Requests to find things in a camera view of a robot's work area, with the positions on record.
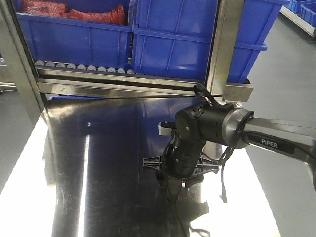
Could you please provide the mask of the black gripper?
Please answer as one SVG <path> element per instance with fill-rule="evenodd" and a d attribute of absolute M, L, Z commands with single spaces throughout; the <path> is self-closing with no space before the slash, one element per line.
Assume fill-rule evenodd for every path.
<path fill-rule="evenodd" d="M 143 168 L 158 174 L 159 186 L 165 189 L 166 199 L 175 204 L 182 189 L 182 180 L 190 180 L 206 173 L 219 171 L 219 164 L 202 157 L 205 140 L 195 142 L 175 138 L 170 141 L 162 155 L 144 158 Z"/>

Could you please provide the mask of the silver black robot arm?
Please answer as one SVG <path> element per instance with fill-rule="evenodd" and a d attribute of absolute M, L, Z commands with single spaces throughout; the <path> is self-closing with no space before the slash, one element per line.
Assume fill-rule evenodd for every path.
<path fill-rule="evenodd" d="M 175 122 L 159 124 L 162 136 L 171 136 L 162 155 L 143 160 L 175 202 L 209 172 L 223 172 L 233 151 L 247 145 L 261 147 L 304 162 L 316 174 L 316 125 L 312 122 L 256 118 L 253 111 L 233 104 L 199 103 L 182 110 Z"/>

